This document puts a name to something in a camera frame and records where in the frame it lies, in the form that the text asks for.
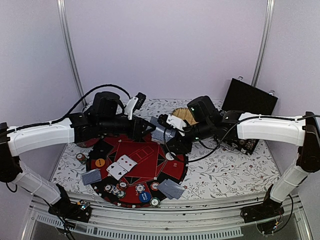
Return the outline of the orange big blind button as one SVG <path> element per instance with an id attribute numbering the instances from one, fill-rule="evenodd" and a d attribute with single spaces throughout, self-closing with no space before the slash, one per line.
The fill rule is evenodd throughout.
<path id="1" fill-rule="evenodd" d="M 99 158 L 95 161 L 95 165 L 98 167 L 98 168 L 101 168 L 105 165 L 106 161 L 103 159 L 103 158 Z"/>

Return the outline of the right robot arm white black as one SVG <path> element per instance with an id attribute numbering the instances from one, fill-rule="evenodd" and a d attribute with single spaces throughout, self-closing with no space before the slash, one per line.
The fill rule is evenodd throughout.
<path id="1" fill-rule="evenodd" d="M 245 223 L 256 222 L 284 213 L 283 201 L 311 174 L 320 170 L 320 130 L 318 115 L 307 111 L 303 116 L 253 114 L 240 110 L 217 110 L 208 96 L 193 99 L 187 105 L 196 124 L 189 125 L 177 116 L 169 115 L 165 123 L 177 131 L 164 142 L 175 157 L 191 152 L 192 144 L 215 137 L 224 140 L 266 140 L 298 147 L 297 158 L 272 184 L 261 204 L 243 207 L 240 215 Z"/>

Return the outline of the white dealer button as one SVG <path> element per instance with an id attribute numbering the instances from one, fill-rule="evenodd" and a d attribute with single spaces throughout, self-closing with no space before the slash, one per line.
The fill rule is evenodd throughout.
<path id="1" fill-rule="evenodd" d="M 169 152 L 166 153 L 165 157 L 169 161 L 173 161 L 175 159 Z"/>

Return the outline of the blue white poker chip stack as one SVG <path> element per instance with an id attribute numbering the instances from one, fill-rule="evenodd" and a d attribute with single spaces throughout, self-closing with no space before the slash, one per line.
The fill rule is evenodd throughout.
<path id="1" fill-rule="evenodd" d="M 122 188 L 114 187 L 110 192 L 119 199 L 124 198 L 126 196 L 125 190 Z"/>

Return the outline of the multicolour chip stack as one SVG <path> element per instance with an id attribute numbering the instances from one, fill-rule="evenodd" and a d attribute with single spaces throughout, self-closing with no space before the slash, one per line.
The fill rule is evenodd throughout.
<path id="1" fill-rule="evenodd" d="M 83 153 L 78 153 L 75 157 L 82 165 L 87 162 L 87 158 Z"/>

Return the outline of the red white poker chip stack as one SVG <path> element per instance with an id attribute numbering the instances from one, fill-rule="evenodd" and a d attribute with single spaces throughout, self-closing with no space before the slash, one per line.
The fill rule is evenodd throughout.
<path id="1" fill-rule="evenodd" d="M 158 191 L 158 186 L 159 186 L 159 183 L 158 182 L 152 182 L 151 185 L 150 185 L 150 188 L 153 190 L 153 191 Z"/>

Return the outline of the green poker chip stack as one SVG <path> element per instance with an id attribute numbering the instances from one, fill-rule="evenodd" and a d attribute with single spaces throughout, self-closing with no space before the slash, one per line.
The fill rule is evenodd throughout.
<path id="1" fill-rule="evenodd" d="M 158 207 L 160 205 L 160 200 L 157 197 L 153 197 L 149 203 L 152 207 Z"/>

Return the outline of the round red black poker mat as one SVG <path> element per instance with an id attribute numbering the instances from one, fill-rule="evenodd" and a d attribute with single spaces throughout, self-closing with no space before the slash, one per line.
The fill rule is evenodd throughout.
<path id="1" fill-rule="evenodd" d="M 86 170 L 99 169 L 102 180 L 91 184 L 93 190 L 105 201 L 123 208 L 146 208 L 149 202 L 141 202 L 136 191 L 136 185 L 144 184 L 145 191 L 152 198 L 160 201 L 166 196 L 159 190 L 153 191 L 151 183 L 171 180 L 181 184 L 187 174 L 189 159 L 184 154 L 177 155 L 177 159 L 167 160 L 167 150 L 164 145 L 151 140 L 151 135 L 147 135 L 139 140 L 129 139 L 126 135 L 109 136 L 100 139 L 89 152 L 86 161 Z M 137 162 L 126 175 L 120 180 L 116 180 L 107 172 L 107 167 L 115 163 L 121 156 L 127 155 Z M 97 167 L 95 161 L 104 159 L 105 165 Z M 118 198 L 111 193 L 114 187 L 118 187 L 120 182 L 127 183 L 125 197 Z"/>

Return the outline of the dealt blue card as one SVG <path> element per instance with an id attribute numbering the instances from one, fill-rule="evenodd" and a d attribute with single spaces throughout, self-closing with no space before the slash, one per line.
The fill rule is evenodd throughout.
<path id="1" fill-rule="evenodd" d="M 175 188 L 173 186 L 169 186 L 167 182 L 159 184 L 157 189 L 170 200 L 176 198 Z"/>
<path id="2" fill-rule="evenodd" d="M 81 180 L 84 186 L 91 185 L 102 180 L 101 171 L 93 169 L 81 174 Z"/>

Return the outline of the blue small blind button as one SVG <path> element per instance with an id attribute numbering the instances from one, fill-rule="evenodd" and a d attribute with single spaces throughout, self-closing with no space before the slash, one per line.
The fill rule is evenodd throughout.
<path id="1" fill-rule="evenodd" d="M 151 199 L 151 194 L 149 192 L 143 191 L 138 196 L 142 203 L 148 203 Z"/>

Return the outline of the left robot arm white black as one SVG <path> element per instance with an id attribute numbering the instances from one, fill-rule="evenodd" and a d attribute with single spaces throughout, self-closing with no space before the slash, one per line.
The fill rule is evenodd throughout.
<path id="1" fill-rule="evenodd" d="M 134 115 L 146 96 L 138 93 L 124 105 L 120 96 L 110 91 L 98 92 L 92 105 L 80 113 L 67 113 L 61 119 L 8 127 L 0 124 L 0 181 L 17 185 L 43 199 L 48 212 L 61 219 L 89 222 L 92 208 L 85 202 L 72 203 L 66 190 L 42 178 L 26 166 L 19 155 L 43 147 L 85 143 L 109 135 L 126 135 L 139 140 L 156 129 L 149 121 Z"/>

